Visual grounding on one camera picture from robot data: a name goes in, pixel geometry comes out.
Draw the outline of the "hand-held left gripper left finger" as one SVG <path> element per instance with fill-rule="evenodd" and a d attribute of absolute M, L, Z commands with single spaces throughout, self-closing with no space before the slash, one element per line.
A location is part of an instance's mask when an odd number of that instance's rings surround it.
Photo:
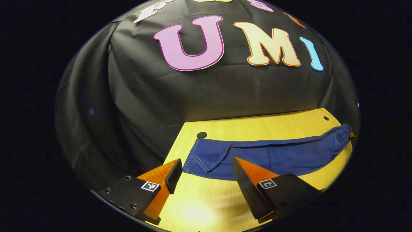
<path fill-rule="evenodd" d="M 133 218 L 159 225 L 160 213 L 182 172 L 182 161 L 176 159 L 138 177 L 121 177 L 97 195 Z"/>

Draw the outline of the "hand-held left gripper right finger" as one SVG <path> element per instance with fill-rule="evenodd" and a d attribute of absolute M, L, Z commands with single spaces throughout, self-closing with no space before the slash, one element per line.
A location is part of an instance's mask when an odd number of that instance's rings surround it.
<path fill-rule="evenodd" d="M 293 173 L 278 175 L 238 157 L 231 171 L 259 223 L 284 219 L 323 193 Z"/>

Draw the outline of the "blue jeans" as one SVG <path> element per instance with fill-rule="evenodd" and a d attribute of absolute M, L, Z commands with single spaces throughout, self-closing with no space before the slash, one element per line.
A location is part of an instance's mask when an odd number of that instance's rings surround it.
<path fill-rule="evenodd" d="M 222 141 L 197 139 L 183 165 L 184 173 L 235 180 L 232 160 L 238 157 L 278 175 L 313 173 L 332 162 L 349 143 L 348 124 L 319 136 L 290 140 Z"/>

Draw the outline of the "black backdrop cloth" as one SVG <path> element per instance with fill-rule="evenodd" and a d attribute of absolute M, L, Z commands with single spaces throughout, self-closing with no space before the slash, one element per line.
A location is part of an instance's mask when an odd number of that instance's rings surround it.
<path fill-rule="evenodd" d="M 267 1 L 152 0 L 106 24 L 56 91 L 63 155 L 90 189 L 161 165 L 184 123 L 324 108 L 360 132 L 336 48 Z"/>

